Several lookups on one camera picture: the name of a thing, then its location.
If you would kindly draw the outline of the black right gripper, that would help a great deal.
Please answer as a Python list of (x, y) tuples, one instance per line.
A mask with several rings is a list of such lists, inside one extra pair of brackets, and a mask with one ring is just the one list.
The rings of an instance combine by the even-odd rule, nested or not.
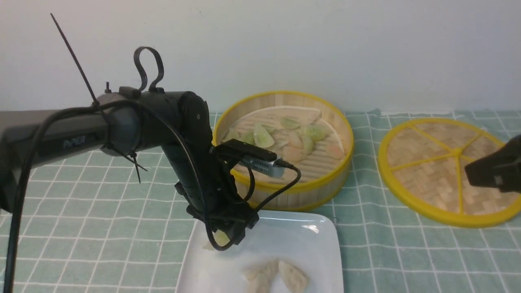
[(496, 188), (501, 193), (521, 192), (521, 136), (464, 167), (471, 186)]

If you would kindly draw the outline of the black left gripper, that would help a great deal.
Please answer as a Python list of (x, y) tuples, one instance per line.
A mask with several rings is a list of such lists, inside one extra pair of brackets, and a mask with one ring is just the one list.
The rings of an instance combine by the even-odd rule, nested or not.
[(259, 221), (258, 212), (248, 203), (227, 203), (219, 210), (210, 212), (207, 219), (204, 219), (203, 212), (197, 211), (191, 203), (188, 204), (186, 212), (201, 221), (204, 228), (209, 224), (215, 241), (217, 233), (223, 232), (229, 239), (224, 245), (239, 245), (246, 236), (246, 230), (252, 229)]

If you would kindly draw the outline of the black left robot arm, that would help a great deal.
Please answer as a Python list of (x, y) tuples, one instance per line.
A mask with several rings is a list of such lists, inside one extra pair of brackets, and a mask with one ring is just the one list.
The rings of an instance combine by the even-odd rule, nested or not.
[(20, 213), (32, 168), (99, 149), (133, 156), (162, 148), (188, 201), (187, 212), (237, 245), (259, 220), (238, 194), (233, 148), (213, 145), (207, 103), (193, 92), (120, 89), (97, 105), (61, 111), (1, 113), (1, 209)]

